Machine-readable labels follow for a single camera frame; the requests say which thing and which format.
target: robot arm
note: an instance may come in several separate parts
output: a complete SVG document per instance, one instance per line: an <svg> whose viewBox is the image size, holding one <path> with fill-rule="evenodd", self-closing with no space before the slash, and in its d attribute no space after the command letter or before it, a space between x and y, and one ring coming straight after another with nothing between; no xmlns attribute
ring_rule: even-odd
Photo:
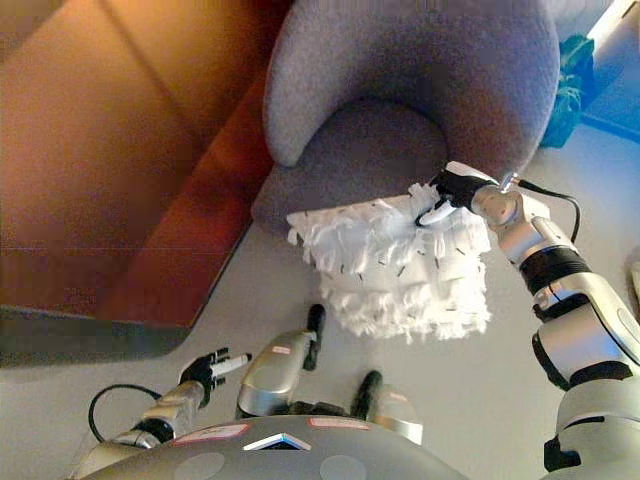
<svg viewBox="0 0 640 480"><path fill-rule="evenodd" d="M447 203L482 216L520 272L543 322L533 349L565 390L556 437L545 444L548 479L632 478L640 471L640 326L593 273L548 208L469 167L447 165L433 183ZM428 225L436 212L418 224Z"/></svg>
<svg viewBox="0 0 640 480"><path fill-rule="evenodd" d="M230 359L222 348L194 360L180 375L180 383L144 412L131 429L98 444L80 463L74 479L137 455L191 431L198 410L208 405L211 392L225 383L223 375L251 361L245 353Z"/></svg>

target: gray chair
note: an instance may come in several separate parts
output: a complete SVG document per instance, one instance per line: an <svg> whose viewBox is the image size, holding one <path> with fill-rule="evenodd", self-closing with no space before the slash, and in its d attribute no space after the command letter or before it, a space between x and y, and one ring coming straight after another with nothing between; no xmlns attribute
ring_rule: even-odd
<svg viewBox="0 0 640 480"><path fill-rule="evenodd" d="M265 94L276 165L257 223L400 195L456 160L501 178L531 159L558 71L543 0L298 0Z"/></svg>

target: white fringe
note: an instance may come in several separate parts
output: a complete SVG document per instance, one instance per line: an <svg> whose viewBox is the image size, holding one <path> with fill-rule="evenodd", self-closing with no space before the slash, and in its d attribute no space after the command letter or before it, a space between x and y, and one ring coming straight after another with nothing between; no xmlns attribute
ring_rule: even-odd
<svg viewBox="0 0 640 480"><path fill-rule="evenodd" d="M320 271L322 297L344 328L407 343L413 334L485 331L486 227L461 208L416 228L437 200L435 187L415 184L409 195L287 216L289 242L302 238L303 259Z"/></svg>

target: black cable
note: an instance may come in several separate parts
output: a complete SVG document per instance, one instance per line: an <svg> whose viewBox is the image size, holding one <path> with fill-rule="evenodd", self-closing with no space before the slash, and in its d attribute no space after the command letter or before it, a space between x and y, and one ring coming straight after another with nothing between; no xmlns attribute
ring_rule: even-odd
<svg viewBox="0 0 640 480"><path fill-rule="evenodd" d="M89 428L91 429L91 433L93 433L93 436L96 437L96 440L98 440L98 442L100 443L104 442L104 437L100 435L100 432L98 431L98 427L96 427L96 422L93 418L93 412L96 408L96 403L98 403L98 400L100 399L100 397L102 397L102 395L107 393L109 390L115 390L116 388L129 388L131 390L138 390L140 392L144 392L150 395L151 397L153 397L154 400L158 400L160 397L162 397L162 395L160 395L158 392L154 392L153 390L149 390L148 388L145 388L142 385L135 385L133 383L116 383L115 385L110 385L107 388L103 388L102 390L100 390L98 393L96 393L95 397L93 397L93 400L91 400L91 404L89 405L89 415L88 415Z"/></svg>
<svg viewBox="0 0 640 480"><path fill-rule="evenodd" d="M546 188L539 187L535 183L531 183L528 180L519 179L517 185L526 190L531 190L532 192L539 193L541 195L547 195L549 197L561 198L562 200L566 200L567 202L571 202L573 208L576 211L576 219L573 224L573 232L571 233L571 242L575 242L576 238L578 238L578 230L580 230L580 205L578 201L573 198L571 195L565 195L564 193L552 192L551 190L547 190Z"/></svg>

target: floor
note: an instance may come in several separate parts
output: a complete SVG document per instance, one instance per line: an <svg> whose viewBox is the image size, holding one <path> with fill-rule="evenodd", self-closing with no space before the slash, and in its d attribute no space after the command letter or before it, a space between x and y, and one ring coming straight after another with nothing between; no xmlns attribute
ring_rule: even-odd
<svg viewBox="0 0 640 480"><path fill-rule="evenodd" d="M577 246L630 304L625 265L640 257L639 162L640 145L580 126L564 149L540 152L526 172L581 201L585 218ZM561 201L548 204L569 232L572 209ZM362 376L379 368L412 399L424 419L425 446L443 460L477 480L542 477L542 446L554 435L562 395L531 351L538 321L518 275L495 249L486 263L494 317L484 335L407 346L404 339L354 337L329 319L319 369L303 375L299 398L346 406ZM195 356L222 346L258 353L279 332L304 324L317 300L316 282L300 251L252 227L193 333L170 354L0 371L0 479L68 475L95 444L86 412L97 390L134 382L167 391ZM229 375L216 390L197 427L233 418L241 375ZM105 436L125 430L147 406L150 400L135 392L113 393L96 411L98 426Z"/></svg>

